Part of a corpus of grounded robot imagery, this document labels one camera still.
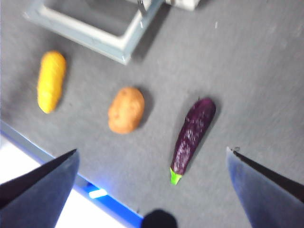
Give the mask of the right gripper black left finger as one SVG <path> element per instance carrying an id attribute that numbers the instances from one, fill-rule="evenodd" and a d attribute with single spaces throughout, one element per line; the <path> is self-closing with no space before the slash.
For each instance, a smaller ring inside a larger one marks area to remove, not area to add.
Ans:
<path id="1" fill-rule="evenodd" d="M 53 228 L 73 188 L 79 153 L 69 151 L 0 186 L 2 228 Z"/>

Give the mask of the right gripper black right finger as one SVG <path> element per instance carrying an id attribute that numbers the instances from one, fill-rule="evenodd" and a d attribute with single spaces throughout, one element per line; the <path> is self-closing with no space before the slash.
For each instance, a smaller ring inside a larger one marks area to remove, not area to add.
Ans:
<path id="1" fill-rule="evenodd" d="M 304 186 L 227 148 L 232 186 L 253 228 L 302 228 Z"/>

